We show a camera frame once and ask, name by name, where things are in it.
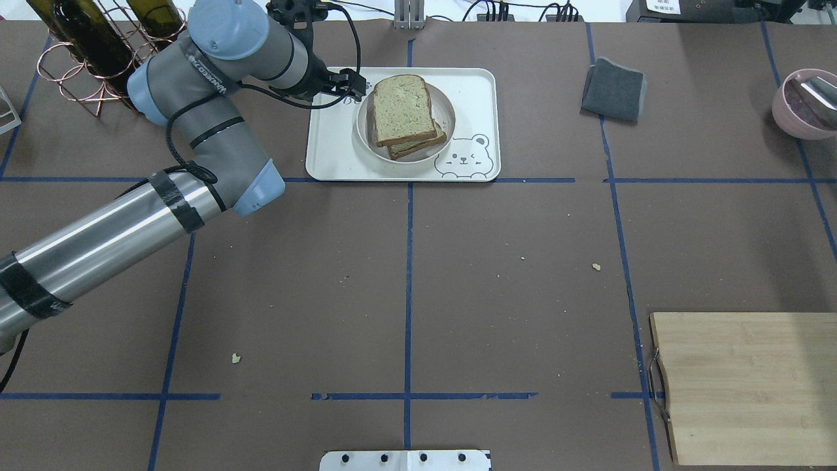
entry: blue joint cap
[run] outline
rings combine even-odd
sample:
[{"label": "blue joint cap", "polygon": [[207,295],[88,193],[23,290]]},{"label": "blue joint cap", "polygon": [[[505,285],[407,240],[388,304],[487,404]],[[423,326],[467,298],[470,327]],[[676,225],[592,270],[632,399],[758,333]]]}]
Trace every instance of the blue joint cap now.
[{"label": "blue joint cap", "polygon": [[238,60],[262,47],[270,31],[267,14],[253,0],[197,0],[189,9],[189,35],[204,54]]},{"label": "blue joint cap", "polygon": [[265,204],[279,198],[285,192],[285,181],[279,175],[279,170],[273,164],[273,159],[267,161],[256,178],[244,191],[233,209],[239,216],[246,216],[261,208]]},{"label": "blue joint cap", "polygon": [[168,121],[157,109],[157,104],[151,98],[151,89],[148,88],[148,64],[151,60],[142,63],[134,73],[128,77],[128,96],[136,109],[146,115],[148,121],[158,126],[166,126]]}]

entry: bear cartoon print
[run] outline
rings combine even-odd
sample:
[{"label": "bear cartoon print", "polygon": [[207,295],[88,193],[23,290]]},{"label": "bear cartoon print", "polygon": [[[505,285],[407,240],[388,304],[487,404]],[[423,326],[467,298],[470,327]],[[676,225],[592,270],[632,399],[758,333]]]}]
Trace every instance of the bear cartoon print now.
[{"label": "bear cartoon print", "polygon": [[434,161],[436,170],[443,179],[487,179],[494,169],[488,143],[485,134],[451,139],[448,152],[440,154]]}]

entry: wine bottle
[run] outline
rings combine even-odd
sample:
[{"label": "wine bottle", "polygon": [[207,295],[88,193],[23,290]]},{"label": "wine bottle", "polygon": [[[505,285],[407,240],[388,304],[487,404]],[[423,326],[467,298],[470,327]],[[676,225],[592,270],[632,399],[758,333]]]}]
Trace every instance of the wine bottle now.
[{"label": "wine bottle", "polygon": [[[29,4],[30,7],[35,11],[36,14],[41,18],[41,20],[46,23],[47,28],[49,29],[49,33],[53,35],[53,38],[56,38],[58,41],[62,43],[68,43],[69,39],[64,36],[64,33],[61,33],[61,30],[55,25],[55,18],[53,17],[53,0],[26,0],[26,3]],[[67,46],[69,53],[79,62],[83,61],[81,54],[79,51],[75,49],[74,46],[69,45]]]},{"label": "wine bottle", "polygon": [[90,68],[97,75],[110,77],[105,83],[127,99],[128,77],[139,64],[93,0],[53,0],[53,17]]},{"label": "wine bottle", "polygon": [[[128,0],[128,6],[146,33],[153,38],[173,41],[183,26],[172,0]],[[157,50],[163,50],[169,44],[168,41],[154,41]]]}]

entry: bread slice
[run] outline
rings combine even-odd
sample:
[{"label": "bread slice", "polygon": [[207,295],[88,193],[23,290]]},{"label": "bread slice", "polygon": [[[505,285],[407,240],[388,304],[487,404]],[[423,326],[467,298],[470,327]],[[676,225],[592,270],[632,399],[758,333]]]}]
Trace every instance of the bread slice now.
[{"label": "bread slice", "polygon": [[445,139],[448,138],[448,135],[442,131],[442,127],[436,121],[433,121],[433,125],[436,127],[436,136],[430,139],[426,139],[424,141],[411,141],[405,142],[402,144],[393,144],[392,146],[387,147],[389,151],[389,157],[392,160],[398,160],[405,155],[409,155],[416,151],[419,151],[424,148],[429,148],[430,146],[434,146],[440,142],[444,142]]},{"label": "bread slice", "polygon": [[427,83],[418,75],[395,75],[372,91],[372,117],[378,147],[436,137]]}]

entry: white bowl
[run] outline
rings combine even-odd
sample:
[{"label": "white bowl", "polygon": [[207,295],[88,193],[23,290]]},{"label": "white bowl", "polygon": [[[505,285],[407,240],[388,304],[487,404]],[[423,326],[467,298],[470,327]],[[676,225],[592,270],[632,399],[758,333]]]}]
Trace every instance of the white bowl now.
[{"label": "white bowl", "polygon": [[442,93],[438,88],[427,84],[427,90],[430,94],[430,104],[432,106],[433,119],[439,124],[439,127],[444,131],[447,138],[444,142],[434,144],[428,148],[420,149],[414,153],[410,153],[401,157],[398,160],[392,160],[389,157],[389,152],[386,147],[380,148],[375,145],[375,120],[372,116],[372,107],[370,101],[373,93],[370,93],[361,103],[357,110],[357,119],[355,131],[360,137],[361,142],[365,145],[376,157],[381,158],[387,163],[419,163],[439,155],[450,144],[450,139],[454,135],[454,128],[456,126],[456,115],[454,114],[454,106],[448,100],[448,97]]},{"label": "white bowl", "polygon": [[789,84],[791,79],[798,79],[799,81],[806,81],[814,77],[822,77],[832,85],[837,85],[837,75],[834,75],[825,70],[818,69],[802,69],[788,75],[788,78],[782,82],[782,86],[776,90],[776,95],[773,96],[773,119],[776,124],[782,128],[783,131],[793,137],[800,139],[819,140],[827,139],[832,136],[837,136],[837,131],[834,129],[823,129],[814,124],[805,121],[796,111],[793,106],[788,103],[788,96],[798,94],[793,90]]}]

